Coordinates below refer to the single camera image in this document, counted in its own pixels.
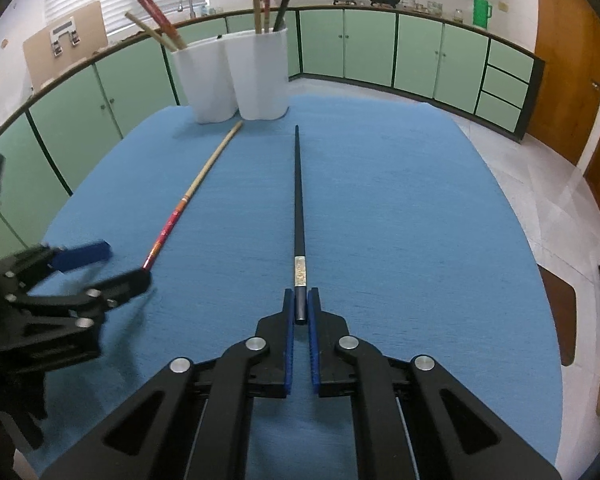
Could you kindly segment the red orange bamboo chopstick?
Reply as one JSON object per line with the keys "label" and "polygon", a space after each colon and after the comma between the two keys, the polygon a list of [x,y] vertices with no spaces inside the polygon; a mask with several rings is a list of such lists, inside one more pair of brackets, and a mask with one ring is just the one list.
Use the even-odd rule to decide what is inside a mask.
{"label": "red orange bamboo chopstick", "polygon": [[180,220],[181,215],[183,214],[187,205],[192,200],[198,188],[201,186],[201,183],[204,182],[204,179],[208,176],[209,171],[212,169],[216,161],[220,158],[227,145],[230,144],[230,141],[234,139],[234,136],[236,136],[238,131],[242,128],[243,124],[244,122],[242,120],[238,120],[238,122],[236,122],[236,124],[224,136],[223,140],[215,148],[213,153],[204,163],[204,166],[202,166],[201,170],[198,172],[193,182],[189,185],[188,189],[171,212],[168,220],[166,220],[166,223],[163,225],[158,237],[155,240],[155,243],[151,246],[151,250],[148,252],[148,255],[146,256],[143,262],[143,270],[150,271],[151,268],[154,266],[158,255],[162,251],[162,248],[166,244],[166,241],[168,240],[169,236],[171,235],[174,226],[178,224],[178,220]]}

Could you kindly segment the black chopstick silver band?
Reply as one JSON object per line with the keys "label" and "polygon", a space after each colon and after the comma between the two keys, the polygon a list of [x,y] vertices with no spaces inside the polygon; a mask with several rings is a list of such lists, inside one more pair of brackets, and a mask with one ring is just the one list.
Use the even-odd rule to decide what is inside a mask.
{"label": "black chopstick silver band", "polygon": [[300,129],[294,127],[294,320],[306,324],[306,236],[304,235]]}

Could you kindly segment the red striped bamboo chopstick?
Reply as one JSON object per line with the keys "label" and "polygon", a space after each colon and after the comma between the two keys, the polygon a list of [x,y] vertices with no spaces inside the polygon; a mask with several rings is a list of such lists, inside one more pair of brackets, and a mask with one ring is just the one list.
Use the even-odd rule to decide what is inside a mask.
{"label": "red striped bamboo chopstick", "polygon": [[175,26],[169,21],[164,13],[159,8],[158,4],[154,0],[137,0],[138,3],[147,11],[151,18],[159,25],[161,30],[166,33],[175,47],[178,50],[184,50],[187,48],[186,42],[181,37]]}

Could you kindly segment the chrome kitchen faucet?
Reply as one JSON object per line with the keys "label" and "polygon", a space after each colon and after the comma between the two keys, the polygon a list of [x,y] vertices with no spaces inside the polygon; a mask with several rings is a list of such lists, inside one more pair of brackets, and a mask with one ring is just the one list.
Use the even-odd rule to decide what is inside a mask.
{"label": "chrome kitchen faucet", "polygon": [[194,0],[178,0],[178,12],[188,11],[189,18],[196,18]]}

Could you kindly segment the green lower kitchen cabinets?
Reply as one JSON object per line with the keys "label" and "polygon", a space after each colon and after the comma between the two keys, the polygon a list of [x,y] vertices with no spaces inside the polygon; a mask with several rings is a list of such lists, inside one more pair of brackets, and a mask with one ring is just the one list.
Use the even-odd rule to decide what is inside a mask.
{"label": "green lower kitchen cabinets", "polygon": [[240,11],[187,24],[169,52],[145,36],[82,62],[0,129],[6,158],[0,259],[40,240],[99,161],[145,118],[175,105],[222,122],[284,114],[289,81],[338,80],[425,101],[520,140],[544,72],[536,55],[487,32],[396,11],[297,8],[272,37]]}

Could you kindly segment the brown cardboard board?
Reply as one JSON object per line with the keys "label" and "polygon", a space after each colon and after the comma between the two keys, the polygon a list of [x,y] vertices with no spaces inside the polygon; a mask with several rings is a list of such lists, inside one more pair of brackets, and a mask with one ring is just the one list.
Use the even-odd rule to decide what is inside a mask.
{"label": "brown cardboard board", "polygon": [[102,6],[87,3],[52,21],[23,43],[34,92],[108,46]]}

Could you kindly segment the blue table mat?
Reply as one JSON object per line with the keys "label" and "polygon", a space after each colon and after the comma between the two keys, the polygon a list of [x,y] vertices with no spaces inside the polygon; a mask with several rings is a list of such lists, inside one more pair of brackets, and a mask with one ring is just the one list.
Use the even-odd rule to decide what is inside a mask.
{"label": "blue table mat", "polygon": [[43,479],[554,479],[562,405],[538,266],[445,114],[297,96],[272,122],[151,115],[87,176],[51,243],[145,259],[96,360],[46,380]]}

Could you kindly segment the bamboo chopstick in holder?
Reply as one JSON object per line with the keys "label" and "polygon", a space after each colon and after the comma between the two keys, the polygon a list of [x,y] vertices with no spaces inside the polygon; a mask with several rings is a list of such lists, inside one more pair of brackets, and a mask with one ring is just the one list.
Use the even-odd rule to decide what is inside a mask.
{"label": "bamboo chopstick in holder", "polygon": [[158,41],[158,43],[165,47],[166,50],[169,50],[170,52],[176,51],[176,45],[171,39],[164,36],[163,34],[159,34],[155,29],[149,27],[145,22],[140,20],[132,12],[126,11],[124,17],[130,22],[132,22],[134,25],[136,25],[139,29],[141,29],[145,34],[151,36],[151,38],[154,38],[156,41]]}

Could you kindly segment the white double utensil holder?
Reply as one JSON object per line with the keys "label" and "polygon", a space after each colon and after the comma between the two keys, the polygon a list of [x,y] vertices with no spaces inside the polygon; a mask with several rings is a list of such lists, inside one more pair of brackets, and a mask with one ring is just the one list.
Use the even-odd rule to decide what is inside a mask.
{"label": "white double utensil holder", "polygon": [[207,38],[172,54],[198,124],[276,120],[289,107],[287,29],[253,30]]}

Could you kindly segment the green thermos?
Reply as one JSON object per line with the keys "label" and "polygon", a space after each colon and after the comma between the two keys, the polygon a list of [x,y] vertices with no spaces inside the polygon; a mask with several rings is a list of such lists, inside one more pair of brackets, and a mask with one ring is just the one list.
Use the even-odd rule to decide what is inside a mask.
{"label": "green thermos", "polygon": [[487,29],[492,16],[492,6],[488,0],[472,0],[472,24]]}

